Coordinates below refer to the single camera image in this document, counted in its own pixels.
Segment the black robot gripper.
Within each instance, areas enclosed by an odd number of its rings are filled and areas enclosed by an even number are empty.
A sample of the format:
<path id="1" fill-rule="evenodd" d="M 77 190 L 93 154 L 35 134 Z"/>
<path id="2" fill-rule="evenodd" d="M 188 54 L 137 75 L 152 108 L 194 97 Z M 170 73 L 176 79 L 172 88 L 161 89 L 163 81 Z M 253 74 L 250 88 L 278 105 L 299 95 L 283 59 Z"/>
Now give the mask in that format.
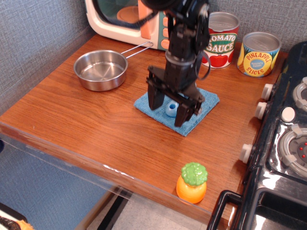
<path id="1" fill-rule="evenodd" d="M 178 58 L 167 51 L 165 58 L 164 69 L 148 67 L 148 103 L 150 109 L 155 110 L 162 106 L 165 96 L 180 102 L 175 126 L 181 127 L 192 115 L 200 114 L 201 105 L 205 101 L 204 96 L 196 88 L 203 53 Z"/>

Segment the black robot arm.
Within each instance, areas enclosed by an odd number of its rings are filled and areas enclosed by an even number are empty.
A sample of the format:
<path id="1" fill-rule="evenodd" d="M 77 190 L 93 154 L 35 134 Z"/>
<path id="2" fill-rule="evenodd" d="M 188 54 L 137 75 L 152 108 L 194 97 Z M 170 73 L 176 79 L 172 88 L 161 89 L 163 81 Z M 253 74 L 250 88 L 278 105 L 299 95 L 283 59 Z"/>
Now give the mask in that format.
<path id="1" fill-rule="evenodd" d="M 199 114 L 205 100 L 196 80 L 210 40 L 210 4 L 207 0 L 144 0 L 143 4 L 154 12 L 164 11 L 168 18 L 165 68 L 148 67 L 149 107 L 161 107 L 168 96 L 179 104 L 175 126 L 180 127 Z"/>

